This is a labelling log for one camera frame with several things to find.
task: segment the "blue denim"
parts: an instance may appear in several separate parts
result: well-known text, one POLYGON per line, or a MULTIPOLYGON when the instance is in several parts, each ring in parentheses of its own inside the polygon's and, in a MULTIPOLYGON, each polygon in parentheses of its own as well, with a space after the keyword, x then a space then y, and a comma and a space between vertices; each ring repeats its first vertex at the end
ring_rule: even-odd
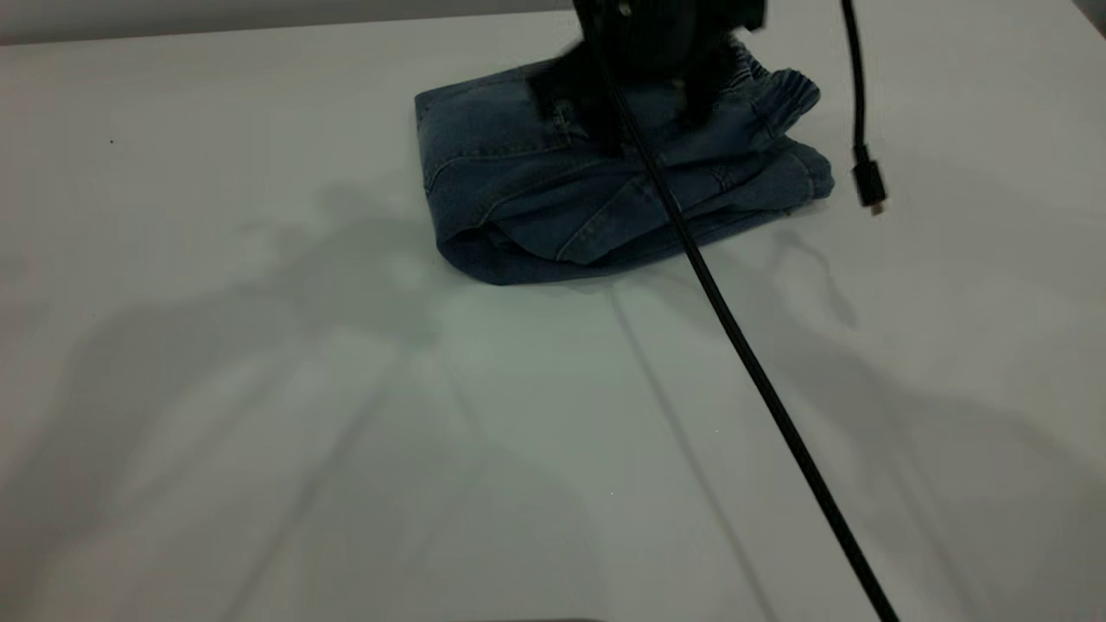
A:
MULTIPOLYGON (((783 135, 817 102, 796 71, 769 72, 734 43, 738 70, 698 129, 669 84, 627 90, 699 243, 768 222, 833 189, 830 163, 783 135)), ((605 155, 570 104, 542 118, 525 76, 543 64, 415 97, 438 250, 495 284, 596 277, 681 251, 632 146, 605 155)))

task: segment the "white tabletop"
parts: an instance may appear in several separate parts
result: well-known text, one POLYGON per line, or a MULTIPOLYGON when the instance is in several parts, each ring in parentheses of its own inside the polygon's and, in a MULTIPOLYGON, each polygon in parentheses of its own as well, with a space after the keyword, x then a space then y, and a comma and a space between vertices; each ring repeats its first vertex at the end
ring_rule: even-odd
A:
MULTIPOLYGON (((838 187, 706 257, 905 620, 1106 615, 1106 41, 858 10, 889 211, 836 3, 773 0, 838 187)), ((414 95, 576 32, 0 49, 0 619, 874 619, 686 261, 437 256, 414 95)))

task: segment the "white surface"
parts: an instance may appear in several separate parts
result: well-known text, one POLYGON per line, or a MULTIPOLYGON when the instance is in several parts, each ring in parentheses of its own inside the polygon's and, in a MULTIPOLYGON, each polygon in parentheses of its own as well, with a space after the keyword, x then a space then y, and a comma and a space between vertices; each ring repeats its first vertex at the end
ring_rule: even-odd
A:
MULTIPOLYGON (((706 255, 905 620, 1106 612, 1106 43, 1066 3, 833 2, 822 215, 706 255)), ((571 14, 0 50, 0 619, 870 620, 682 260, 497 289, 413 96, 571 14)))

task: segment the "black cord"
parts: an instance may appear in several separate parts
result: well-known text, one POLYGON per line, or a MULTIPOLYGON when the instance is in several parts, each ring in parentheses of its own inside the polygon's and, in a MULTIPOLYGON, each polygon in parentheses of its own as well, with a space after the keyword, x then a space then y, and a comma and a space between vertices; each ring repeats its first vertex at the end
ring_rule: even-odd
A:
POLYGON ((848 34, 848 55, 853 61, 853 179, 856 191, 860 195, 860 205, 872 209, 873 216, 884 212, 884 201, 887 200, 887 189, 879 174, 879 165, 868 154, 864 142, 864 127, 867 116, 867 99, 864 89, 864 58, 860 54, 860 31, 856 27, 856 11, 853 0, 841 0, 841 12, 845 15, 845 32, 848 34))
POLYGON ((848 34, 848 55, 853 61, 853 147, 864 145, 864 124, 868 112, 864 92, 864 56, 860 55, 860 32, 856 28, 856 11, 853 0, 841 0, 841 12, 845 14, 845 32, 848 34))
MULTIPOLYGON (((849 10, 852 9, 851 0, 843 0, 843 2, 847 4, 849 10)), ((791 415, 783 407, 783 402, 776 395, 772 382, 768 379, 768 374, 764 373, 764 369, 761 366, 760 361, 757 360, 757 355, 753 354, 752 348, 749 346, 749 342, 741 332, 741 328, 738 326, 737 320, 733 319, 733 313, 730 312, 729 305, 727 305, 726 300, 722 298, 722 292, 718 290, 714 278, 711 276, 710 269, 707 268, 707 262, 703 261, 702 253, 699 252, 699 247, 696 245, 695 238, 691 237, 687 222, 684 221, 684 215, 680 212, 676 196, 672 194, 664 173, 657 164, 656 154, 654 154, 645 136, 641 134, 641 128, 638 126, 637 120, 634 117, 634 113, 626 102, 626 95, 614 79, 603 48, 599 44, 598 35, 595 32, 595 24, 588 19, 581 19, 581 23, 584 29, 584 39, 592 46, 596 65, 599 69, 603 81, 606 83, 611 99, 614 101, 615 107, 618 110, 618 115, 622 117, 623 123, 625 123, 630 139, 634 142, 638 154, 640 154, 645 163, 645 168, 653 179, 653 185, 657 189, 660 203, 665 206, 668 218, 672 222, 672 228, 676 229, 680 243, 684 246, 684 252, 687 253, 688 259, 691 261, 691 268, 695 270, 696 277, 699 278, 699 283, 707 293, 707 299, 714 309, 719 322, 722 323, 722 330, 730 338, 730 343, 733 344, 733 349, 738 352, 741 362, 744 363, 745 370, 748 370, 749 375, 752 377, 753 384, 757 385, 757 390, 764 400, 764 404, 772 414, 772 418, 775 419, 776 427, 780 428, 787 448, 791 449, 791 455, 794 456, 795 462, 799 464, 799 469, 803 473, 803 477, 806 478, 806 484, 811 487, 818 507, 822 508, 822 514, 830 523, 830 528, 837 538, 837 542, 845 552, 849 566, 853 567, 853 572, 856 573, 856 578, 860 581, 860 585, 872 602, 872 607, 876 610, 879 620, 881 622, 898 622, 895 609, 891 608, 890 601, 884 594, 884 590, 879 585, 879 580, 876 579, 872 567, 868 566, 868 560, 864 557, 864 551, 860 550, 860 546, 856 542, 856 538, 853 537, 853 531, 848 528, 845 517, 837 508, 830 488, 826 486, 825 480, 822 479, 822 474, 818 473, 818 467, 814 464, 814 458, 811 457, 811 453, 806 449, 806 444, 803 443, 799 431, 795 428, 795 424, 792 423, 791 415)), ((851 30, 855 30, 855 19, 847 23, 852 23, 851 30)), ((854 35, 851 34, 849 39, 853 40, 853 38, 854 35)), ((854 69, 858 68, 856 56, 857 54, 854 54, 854 69)), ((858 117, 863 118, 863 110, 858 112, 858 117)))

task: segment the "jeans seam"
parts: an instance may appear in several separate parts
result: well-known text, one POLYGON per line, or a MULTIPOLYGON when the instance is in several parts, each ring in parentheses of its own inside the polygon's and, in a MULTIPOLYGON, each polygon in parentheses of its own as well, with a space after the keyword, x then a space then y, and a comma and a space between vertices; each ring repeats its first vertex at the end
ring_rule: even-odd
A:
POLYGON ((491 218, 491 215, 495 211, 495 209, 499 208, 500 205, 503 205, 504 203, 507 203, 507 201, 509 201, 509 200, 511 200, 511 199, 513 199, 515 197, 524 195, 524 194, 533 190, 534 188, 536 188, 539 186, 556 182, 559 179, 562 179, 562 178, 571 176, 571 175, 575 175, 576 173, 580 173, 581 170, 584 170, 585 168, 589 168, 592 166, 597 166, 599 164, 605 164, 605 162, 606 160, 597 159, 597 160, 592 160, 592 162, 587 162, 587 163, 584 163, 584 164, 576 165, 576 166, 574 166, 574 167, 572 167, 572 168, 570 168, 567 170, 559 170, 556 175, 551 175, 549 177, 544 177, 542 179, 534 180, 534 182, 532 182, 530 184, 526 184, 526 187, 521 188, 518 191, 511 193, 509 195, 505 195, 505 196, 502 196, 502 197, 495 199, 495 201, 492 203, 488 207, 487 211, 484 211, 483 216, 476 224, 474 228, 483 227, 488 222, 488 219, 491 218))
POLYGON ((722 180, 722 176, 718 174, 717 169, 718 169, 717 166, 711 166, 710 168, 707 169, 707 173, 709 173, 710 176, 713 177, 714 182, 718 184, 718 191, 724 193, 727 191, 728 188, 726 187, 726 182, 722 180))
POLYGON ((482 154, 481 155, 479 152, 476 152, 476 153, 470 153, 470 154, 461 154, 461 155, 452 156, 452 157, 446 159, 446 162, 439 164, 434 169, 434 173, 430 175, 430 177, 427 178, 424 182, 422 189, 425 189, 428 193, 430 190, 432 190, 434 189, 434 184, 438 180, 438 176, 441 175, 441 172, 445 170, 449 165, 456 164, 456 163, 461 162, 461 160, 470 160, 471 162, 471 160, 481 160, 481 159, 508 159, 508 158, 513 158, 513 157, 525 157, 525 156, 532 156, 532 155, 539 155, 539 154, 547 154, 547 153, 551 153, 551 152, 557 152, 557 151, 565 149, 565 148, 568 148, 568 147, 572 146, 572 139, 568 138, 567 135, 560 135, 559 137, 561 138, 561 142, 554 143, 552 145, 544 145, 544 146, 542 146, 542 147, 540 147, 538 149, 526 151, 525 147, 520 147, 518 151, 507 151, 507 152, 500 152, 500 153, 495 153, 495 154, 482 154))
POLYGON ((757 121, 759 121, 761 126, 764 127, 764 131, 768 132, 769 138, 772 138, 773 141, 779 138, 779 136, 775 135, 775 132, 772 131, 772 125, 768 122, 768 117, 762 115, 760 108, 757 107, 757 102, 749 100, 749 108, 753 111, 753 115, 757 116, 757 121))
POLYGON ((806 200, 804 200, 801 205, 805 205, 814 200, 814 176, 811 174, 811 167, 806 166, 803 158, 796 156, 794 152, 787 151, 784 153, 786 153, 791 159, 797 162, 799 166, 803 169, 803 173, 805 173, 805 175, 803 175, 803 179, 806 180, 806 200))
MULTIPOLYGON (((479 82, 478 84, 469 84, 465 89, 458 89, 456 92, 450 93, 445 99, 438 100, 438 101, 434 102, 434 104, 426 106, 422 111, 419 111, 415 115, 416 116, 416 123, 421 123, 422 118, 426 116, 426 113, 430 112, 431 107, 440 105, 440 104, 442 104, 445 102, 448 102, 449 100, 459 97, 459 96, 465 95, 467 93, 471 93, 472 91, 476 91, 477 89, 483 89, 484 86, 495 86, 495 85, 499 85, 499 84, 505 84, 508 82, 518 82, 518 80, 519 80, 518 76, 513 75, 518 70, 510 71, 510 72, 508 72, 508 75, 504 75, 504 76, 502 76, 502 77, 500 77, 498 80, 489 80, 487 82, 480 82, 480 79, 477 79, 474 82, 479 82)), ((441 89, 448 89, 448 86, 442 86, 441 89)))
POLYGON ((568 247, 572 246, 572 243, 576 241, 576 238, 578 238, 583 234, 584 229, 586 229, 588 227, 588 225, 591 225, 592 222, 594 222, 595 219, 598 218, 601 214, 603 214, 604 211, 606 211, 606 209, 608 207, 611 207, 611 204, 614 203, 615 198, 617 198, 618 195, 625 188, 627 188, 628 186, 632 186, 632 185, 636 184, 639 180, 640 180, 640 176, 639 175, 635 175, 635 176, 630 177, 628 182, 626 182, 625 184, 623 184, 617 190, 615 190, 615 193, 613 195, 611 195, 611 198, 608 198, 607 200, 603 201, 603 205, 599 206, 599 208, 595 210, 595 214, 592 214, 591 216, 588 216, 587 220, 585 220, 583 225, 581 225, 575 231, 573 231, 573 234, 571 236, 568 236, 568 239, 565 240, 565 242, 563 245, 561 245, 561 248, 557 249, 556 255, 553 257, 553 260, 554 261, 561 261, 562 257, 564 256, 565 250, 567 250, 568 247))
MULTIPOLYGON (((698 231, 696 234, 692 234, 692 237, 698 238, 700 236, 707 236, 707 235, 713 234, 714 231, 717 231, 719 229, 724 229, 727 227, 732 227, 737 222, 740 222, 742 220, 747 220, 749 218, 752 218, 753 216, 759 216, 761 214, 764 214, 765 211, 775 211, 775 210, 773 210, 773 209, 758 209, 758 210, 749 211, 747 216, 742 216, 741 218, 738 218, 737 220, 733 220, 731 222, 726 222, 724 225, 718 225, 717 227, 711 227, 710 229, 698 231)), ((665 222, 664 226, 665 227, 671 227, 672 224, 671 224, 671 221, 668 221, 668 222, 665 222)), ((679 243, 677 243, 676 246, 677 246, 677 248, 682 249, 682 247, 680 247, 679 243)), ((633 257, 624 258, 622 261, 623 262, 627 262, 627 263, 628 262, 633 262, 633 261, 637 261, 638 259, 640 259, 643 257, 646 257, 646 256, 648 256, 650 253, 655 253, 655 252, 658 252, 658 251, 657 250, 653 250, 653 251, 648 251, 648 252, 639 252, 639 253, 637 253, 637 255, 635 255, 633 257)))

